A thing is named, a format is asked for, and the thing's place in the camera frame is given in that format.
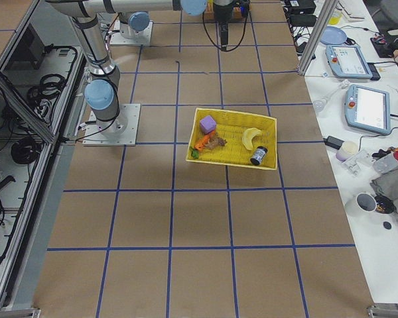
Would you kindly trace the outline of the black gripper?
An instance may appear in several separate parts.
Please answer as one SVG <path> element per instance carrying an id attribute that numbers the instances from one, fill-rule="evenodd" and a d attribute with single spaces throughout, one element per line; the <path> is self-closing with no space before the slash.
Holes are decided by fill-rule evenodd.
<path id="1" fill-rule="evenodd" d="M 227 42 L 229 40 L 229 22 L 233 17 L 232 5 L 214 5 L 214 20 L 218 23 L 220 30 L 220 41 Z M 228 43 L 221 43 L 221 49 L 227 50 Z"/>

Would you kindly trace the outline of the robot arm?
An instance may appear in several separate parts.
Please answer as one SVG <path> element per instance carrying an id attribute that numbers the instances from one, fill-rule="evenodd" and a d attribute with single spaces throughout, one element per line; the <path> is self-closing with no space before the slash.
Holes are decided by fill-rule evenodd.
<path id="1" fill-rule="evenodd" d="M 149 13 L 146 11 L 118 13 L 119 32 L 123 38 L 134 39 L 142 34 L 150 23 Z"/>
<path id="2" fill-rule="evenodd" d="M 84 55 L 92 82 L 85 96 L 96 116 L 98 133 L 117 136 L 127 128 L 127 118 L 121 114 L 117 100 L 120 72 L 106 46 L 98 15 L 116 14 L 121 32 L 144 31 L 150 23 L 151 11 L 184 11 L 190 16 L 204 16 L 207 1 L 49 1 L 55 10 L 70 18 Z"/>

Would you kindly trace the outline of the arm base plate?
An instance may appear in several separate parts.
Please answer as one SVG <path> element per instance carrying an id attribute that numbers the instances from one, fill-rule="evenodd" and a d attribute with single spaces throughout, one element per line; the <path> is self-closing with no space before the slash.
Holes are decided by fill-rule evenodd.
<path id="1" fill-rule="evenodd" d="M 141 104 L 124 103 L 119 108 L 119 116 L 106 130 L 107 126 L 101 121 L 98 125 L 94 123 L 87 126 L 87 137 L 82 139 L 84 146 L 135 146 Z"/>
<path id="2" fill-rule="evenodd" d="M 120 28 L 120 21 L 117 20 L 113 26 L 109 43 L 111 46 L 150 46 L 153 30 L 153 21 L 142 31 L 135 31 L 132 28 L 123 26 Z"/>

